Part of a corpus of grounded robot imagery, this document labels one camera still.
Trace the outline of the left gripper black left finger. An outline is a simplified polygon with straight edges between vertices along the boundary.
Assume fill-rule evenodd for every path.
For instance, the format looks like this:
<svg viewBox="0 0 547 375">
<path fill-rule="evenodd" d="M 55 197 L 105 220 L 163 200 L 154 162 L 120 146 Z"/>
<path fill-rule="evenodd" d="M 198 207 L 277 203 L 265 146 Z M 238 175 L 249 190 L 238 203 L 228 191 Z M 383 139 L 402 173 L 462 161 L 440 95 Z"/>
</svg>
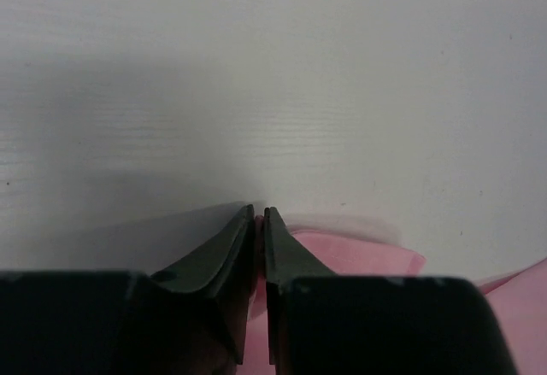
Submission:
<svg viewBox="0 0 547 375">
<path fill-rule="evenodd" d="M 221 231 L 150 278 L 182 301 L 209 337 L 243 362 L 255 267 L 255 211 L 242 207 Z"/>
</svg>

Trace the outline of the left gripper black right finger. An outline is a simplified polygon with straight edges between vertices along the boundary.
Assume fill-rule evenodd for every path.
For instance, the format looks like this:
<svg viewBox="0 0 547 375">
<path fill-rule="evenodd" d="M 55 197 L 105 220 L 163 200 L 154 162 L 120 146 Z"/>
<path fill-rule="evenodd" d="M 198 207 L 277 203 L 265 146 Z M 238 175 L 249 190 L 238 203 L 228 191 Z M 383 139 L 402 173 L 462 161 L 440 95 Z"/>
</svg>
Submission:
<svg viewBox="0 0 547 375">
<path fill-rule="evenodd" d="M 300 244 L 289 232 L 276 207 L 264 210 L 263 239 L 268 309 L 269 363 L 281 364 L 280 326 L 285 285 L 298 277 L 331 277 L 336 273 Z"/>
</svg>

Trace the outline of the pink t-shirt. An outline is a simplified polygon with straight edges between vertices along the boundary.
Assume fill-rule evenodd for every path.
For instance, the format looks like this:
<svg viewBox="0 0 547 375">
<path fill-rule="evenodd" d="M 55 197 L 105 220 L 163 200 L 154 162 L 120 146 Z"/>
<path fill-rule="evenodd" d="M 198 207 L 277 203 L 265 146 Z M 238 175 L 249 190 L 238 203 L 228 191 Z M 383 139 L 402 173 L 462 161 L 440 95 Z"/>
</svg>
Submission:
<svg viewBox="0 0 547 375">
<path fill-rule="evenodd" d="M 323 264 L 346 275 L 416 275 L 426 259 L 410 250 L 319 227 L 291 235 Z M 546 261 L 476 282 L 497 316 L 520 374 L 546 373 Z M 244 364 L 238 374 L 274 374 L 269 363 L 266 281 L 258 273 L 251 297 Z"/>
</svg>

